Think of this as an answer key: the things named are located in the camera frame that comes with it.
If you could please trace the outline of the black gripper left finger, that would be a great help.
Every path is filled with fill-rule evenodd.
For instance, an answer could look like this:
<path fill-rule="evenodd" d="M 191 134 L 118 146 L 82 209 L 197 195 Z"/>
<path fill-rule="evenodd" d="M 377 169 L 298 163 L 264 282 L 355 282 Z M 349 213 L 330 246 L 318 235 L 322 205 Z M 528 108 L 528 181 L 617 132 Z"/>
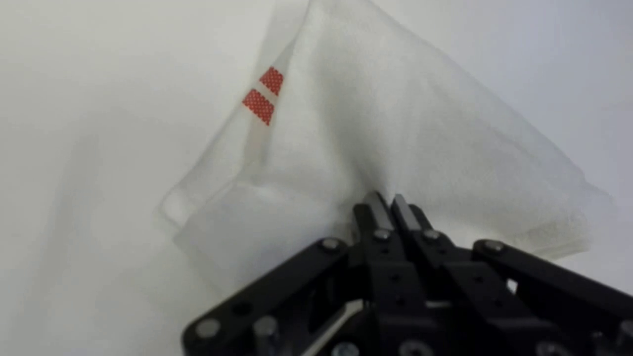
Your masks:
<path fill-rule="evenodd" d="M 355 256 L 357 242 L 310 242 L 187 324 L 183 356 L 304 351 L 361 288 Z"/>

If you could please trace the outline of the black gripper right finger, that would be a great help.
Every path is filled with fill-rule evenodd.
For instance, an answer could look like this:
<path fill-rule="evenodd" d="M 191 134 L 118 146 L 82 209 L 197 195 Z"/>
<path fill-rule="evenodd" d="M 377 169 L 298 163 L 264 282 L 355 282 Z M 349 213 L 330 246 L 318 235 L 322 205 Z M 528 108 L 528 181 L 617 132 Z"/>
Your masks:
<path fill-rule="evenodd" d="M 458 246 L 401 193 L 389 211 L 421 282 L 462 318 L 474 353 L 633 356 L 630 294 L 498 238 Z"/>

